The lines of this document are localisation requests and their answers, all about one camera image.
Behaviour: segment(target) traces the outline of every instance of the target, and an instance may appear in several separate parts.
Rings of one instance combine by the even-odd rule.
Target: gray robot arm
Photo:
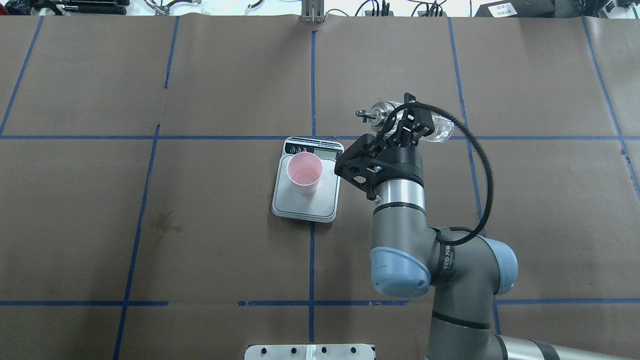
[[[491,333],[493,296],[509,291],[518,275],[515,254],[504,243],[477,236],[482,221],[473,231],[428,226],[422,159],[416,146],[421,137],[434,133],[436,125],[425,109],[436,108],[412,104],[419,103],[405,94],[402,112],[395,104],[389,113],[380,108],[371,113],[357,111],[356,115],[376,126],[378,134],[365,134],[344,151],[335,173],[376,202],[371,250],[376,290],[406,298],[421,296],[430,286],[436,289],[427,359],[622,359]],[[384,125],[380,118],[385,118]]]

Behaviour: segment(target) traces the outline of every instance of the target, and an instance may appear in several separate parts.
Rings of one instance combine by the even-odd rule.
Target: blue joint cap
[[[509,245],[485,238],[484,236],[478,236],[484,242],[489,245],[496,261],[498,262],[498,269],[500,270],[500,287],[496,295],[506,294],[513,287],[513,283],[518,278],[518,259],[516,254],[511,250]]]
[[[371,250],[371,281],[391,297],[418,297],[429,290],[431,274],[420,260],[392,247]]]

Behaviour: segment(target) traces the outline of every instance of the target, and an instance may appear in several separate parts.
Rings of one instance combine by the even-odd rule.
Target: pink cup
[[[322,161],[311,152],[299,152],[287,164],[287,175],[300,193],[312,193],[322,176]]]

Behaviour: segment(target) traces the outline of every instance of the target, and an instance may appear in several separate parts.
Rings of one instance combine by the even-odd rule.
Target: white label
[[[488,9],[493,17],[506,17],[518,14],[511,3],[489,6]]]

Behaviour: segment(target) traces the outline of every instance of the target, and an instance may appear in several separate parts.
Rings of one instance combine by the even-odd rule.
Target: kitchen scale
[[[317,189],[310,194],[298,192],[287,176],[287,164],[302,151],[312,152],[322,162],[323,170]],[[340,178],[333,173],[335,160],[344,152],[338,142],[298,138],[285,140],[278,164],[278,176],[273,190],[271,211],[274,215],[315,222],[332,222],[338,208]]]

